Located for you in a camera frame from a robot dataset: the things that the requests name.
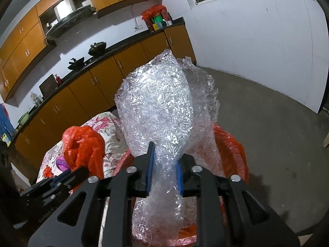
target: purple cloth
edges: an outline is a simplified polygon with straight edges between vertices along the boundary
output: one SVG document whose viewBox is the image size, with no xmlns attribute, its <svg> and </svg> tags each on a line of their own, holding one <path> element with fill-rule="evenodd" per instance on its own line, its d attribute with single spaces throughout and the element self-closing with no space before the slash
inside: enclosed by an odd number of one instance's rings
<svg viewBox="0 0 329 247">
<path fill-rule="evenodd" d="M 56 158 L 56 166 L 62 172 L 65 172 L 67 169 L 70 169 L 69 165 L 67 164 L 63 156 L 59 156 Z"/>
</svg>

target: floral bedsheet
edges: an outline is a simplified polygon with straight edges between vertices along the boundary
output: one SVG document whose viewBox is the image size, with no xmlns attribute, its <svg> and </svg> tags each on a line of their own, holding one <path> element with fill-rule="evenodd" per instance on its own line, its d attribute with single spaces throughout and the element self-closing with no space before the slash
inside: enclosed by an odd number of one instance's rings
<svg viewBox="0 0 329 247">
<path fill-rule="evenodd" d="M 120 120 L 111 112 L 105 112 L 96 115 L 83 126 L 89 125 L 94 131 L 98 132 L 105 141 L 105 157 L 103 158 L 104 177 L 112 176 L 116 165 L 121 157 L 128 150 L 128 146 L 121 130 Z M 63 143 L 58 142 L 44 156 L 37 182 L 43 179 L 43 170 L 48 165 L 52 173 L 58 176 L 62 173 L 56 166 L 56 158 L 63 156 Z"/>
</svg>

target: cooking pot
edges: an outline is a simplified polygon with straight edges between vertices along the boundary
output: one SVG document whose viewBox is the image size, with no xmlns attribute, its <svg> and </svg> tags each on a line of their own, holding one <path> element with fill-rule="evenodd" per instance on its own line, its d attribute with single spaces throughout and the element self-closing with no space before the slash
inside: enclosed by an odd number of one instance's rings
<svg viewBox="0 0 329 247">
<path fill-rule="evenodd" d="M 105 53 L 106 42 L 99 42 L 90 45 L 88 54 L 91 56 L 101 56 Z"/>
<path fill-rule="evenodd" d="M 84 64 L 84 61 L 85 61 L 84 57 L 82 57 L 78 60 L 76 60 L 75 58 L 72 58 L 71 60 L 73 60 L 73 62 L 69 62 L 70 65 L 67 67 L 70 70 L 80 70 L 85 65 Z"/>
</svg>

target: blue curtain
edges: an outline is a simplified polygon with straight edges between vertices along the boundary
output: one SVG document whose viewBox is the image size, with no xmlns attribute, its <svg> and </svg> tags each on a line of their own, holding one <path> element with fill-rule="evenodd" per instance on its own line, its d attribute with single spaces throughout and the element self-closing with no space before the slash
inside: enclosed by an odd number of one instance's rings
<svg viewBox="0 0 329 247">
<path fill-rule="evenodd" d="M 10 140 L 13 140 L 16 132 L 13 125 L 9 121 L 3 106 L 0 104 L 0 138 L 3 134 L 6 134 Z"/>
</svg>

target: bubble wrap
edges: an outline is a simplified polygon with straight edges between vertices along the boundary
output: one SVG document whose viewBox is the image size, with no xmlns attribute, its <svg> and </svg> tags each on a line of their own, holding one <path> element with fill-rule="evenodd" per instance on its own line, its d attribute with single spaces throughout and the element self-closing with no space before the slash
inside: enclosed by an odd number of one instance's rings
<svg viewBox="0 0 329 247">
<path fill-rule="evenodd" d="M 211 76 L 188 58 L 177 62 L 170 50 L 130 73 L 118 90 L 115 101 L 132 154 L 146 153 L 150 141 L 156 146 L 150 196 L 134 206 L 136 239 L 156 246 L 195 242 L 179 239 L 182 228 L 196 223 L 196 201 L 179 195 L 176 164 L 188 153 L 223 175 L 213 135 L 217 93 Z"/>
</svg>

